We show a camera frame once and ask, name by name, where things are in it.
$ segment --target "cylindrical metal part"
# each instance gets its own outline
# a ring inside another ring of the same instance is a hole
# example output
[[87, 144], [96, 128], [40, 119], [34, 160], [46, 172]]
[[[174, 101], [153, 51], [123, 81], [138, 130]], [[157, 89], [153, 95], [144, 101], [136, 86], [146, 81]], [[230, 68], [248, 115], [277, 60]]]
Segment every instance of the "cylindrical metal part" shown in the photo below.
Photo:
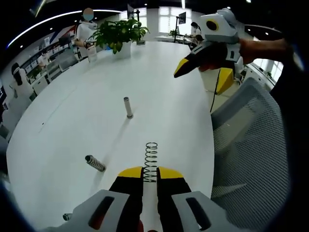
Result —
[[62, 215], [62, 217], [63, 217], [63, 219], [64, 219], [65, 221], [68, 221], [68, 220], [71, 219], [72, 214], [64, 214], [64, 215]]
[[133, 113], [132, 113], [132, 110], [131, 110], [129, 98], [125, 97], [124, 101], [125, 101], [125, 107], [126, 107], [126, 117], [127, 118], [133, 118]]
[[100, 172], [103, 172], [106, 169], [104, 164], [100, 163], [96, 158], [94, 158], [91, 155], [86, 156], [85, 160], [86, 160], [87, 164], [94, 167], [95, 169], [97, 169]]

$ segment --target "metal spring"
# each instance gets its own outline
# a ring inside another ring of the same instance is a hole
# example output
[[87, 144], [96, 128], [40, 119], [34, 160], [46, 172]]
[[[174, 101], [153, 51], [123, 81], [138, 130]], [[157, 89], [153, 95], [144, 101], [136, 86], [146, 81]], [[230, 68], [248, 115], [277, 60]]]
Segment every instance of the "metal spring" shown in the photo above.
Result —
[[145, 153], [145, 167], [144, 167], [144, 182], [156, 182], [156, 168], [157, 168], [157, 149], [158, 144], [154, 142], [146, 143], [146, 153]]
[[103, 172], [105, 170], [104, 164], [100, 163], [96, 158], [94, 158], [91, 155], [88, 155], [85, 157], [86, 162], [94, 167], [95, 169], [99, 170], [100, 172]]

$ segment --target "black ceiling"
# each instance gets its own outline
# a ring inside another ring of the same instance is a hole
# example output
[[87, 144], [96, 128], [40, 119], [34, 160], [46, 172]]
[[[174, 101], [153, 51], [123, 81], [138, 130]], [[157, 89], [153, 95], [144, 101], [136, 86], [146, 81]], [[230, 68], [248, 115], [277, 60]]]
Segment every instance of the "black ceiling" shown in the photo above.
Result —
[[[159, 6], [181, 7], [181, 0], [55, 0], [45, 4], [38, 16], [35, 18], [29, 9], [35, 4], [38, 4], [40, 1], [41, 0], [24, 0], [17, 2], [6, 2], [6, 5], [9, 5], [6, 9], [13, 9], [12, 12], [14, 15], [12, 15], [6, 23], [3, 23], [4, 28], [2, 27], [3, 32], [0, 42], [0, 69], [3, 69], [3, 67], [5, 67], [5, 65], [21, 51], [20, 45], [23, 45], [23, 48], [25, 48], [34, 41], [50, 33], [50, 28], [53, 28], [52, 31], [62, 29], [74, 24], [74, 20], [79, 19], [79, 15], [72, 14], [48, 21], [29, 31], [20, 39], [16, 40], [16, 42], [14, 42], [8, 49], [6, 49], [7, 44], [18, 34], [32, 25], [55, 15], [83, 10], [87, 7], [92, 9], [111, 9], [123, 11], [126, 10], [126, 5], [128, 2], [134, 8], [144, 7], [145, 3], [148, 4], [148, 8], [158, 8]], [[263, 25], [271, 28], [278, 25], [277, 18], [275, 17], [276, 14], [270, 10], [271, 5], [269, 3], [275, 3], [278, 2], [278, 0], [252, 0], [251, 3], [247, 3], [246, 0], [185, 0], [185, 2], [186, 8], [191, 8], [193, 11], [205, 14], [211, 14], [216, 12], [218, 9], [230, 6], [237, 19], [245, 24]], [[95, 12], [95, 17], [98, 19], [111, 15], [114, 15], [114, 13]], [[252, 30], [251, 34], [253, 32], [260, 35], [265, 35], [265, 29], [263, 28]], [[269, 33], [267, 39], [272, 39], [272, 34], [273, 33]]]

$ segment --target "office desk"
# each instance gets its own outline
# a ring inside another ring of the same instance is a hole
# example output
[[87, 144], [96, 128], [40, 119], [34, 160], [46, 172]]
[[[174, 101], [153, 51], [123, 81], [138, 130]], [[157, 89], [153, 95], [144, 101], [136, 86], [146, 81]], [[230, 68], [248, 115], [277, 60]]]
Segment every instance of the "office desk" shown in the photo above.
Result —
[[[147, 42], [131, 51], [128, 59], [102, 51], [96, 63], [74, 65], [20, 119], [7, 163], [16, 201], [36, 229], [62, 224], [64, 213], [109, 189], [122, 170], [144, 166], [152, 141], [158, 166], [180, 171], [192, 191], [211, 196], [213, 134], [202, 79], [197, 69], [173, 77], [189, 47]], [[126, 96], [132, 119], [126, 118]], [[86, 164], [86, 155], [102, 160], [105, 173]]]
[[[174, 37], [172, 36], [166, 36], [166, 35], [160, 35], [155, 37], [156, 40], [158, 41], [162, 41], [162, 42], [170, 42], [173, 43], [174, 42]], [[183, 36], [177, 36], [176, 37], [176, 41], [183, 43]], [[184, 38], [184, 43], [185, 44], [190, 44], [191, 40], [187, 37]]]

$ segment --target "person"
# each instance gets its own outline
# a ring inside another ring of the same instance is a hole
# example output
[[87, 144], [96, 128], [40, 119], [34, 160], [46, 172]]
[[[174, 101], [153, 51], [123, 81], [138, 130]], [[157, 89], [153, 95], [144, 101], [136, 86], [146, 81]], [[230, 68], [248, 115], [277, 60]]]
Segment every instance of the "person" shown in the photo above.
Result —
[[38, 63], [41, 69], [45, 68], [46, 65], [49, 63], [49, 57], [48, 54], [46, 53], [46, 48], [42, 50], [42, 53], [38, 58]]
[[79, 21], [79, 25], [76, 26], [74, 43], [79, 47], [82, 59], [88, 57], [87, 48], [92, 46], [92, 44], [87, 43], [87, 40], [93, 35], [97, 27], [96, 23], [88, 21], [84, 17]]
[[199, 41], [197, 40], [197, 35], [201, 36], [202, 31], [199, 25], [196, 22], [191, 23], [191, 46], [195, 48], [197, 45], [199, 45]]
[[18, 63], [13, 64], [12, 75], [14, 77], [14, 81], [11, 88], [14, 90], [14, 97], [21, 97], [26, 100], [33, 101], [36, 94], [28, 82], [26, 71], [20, 68]]

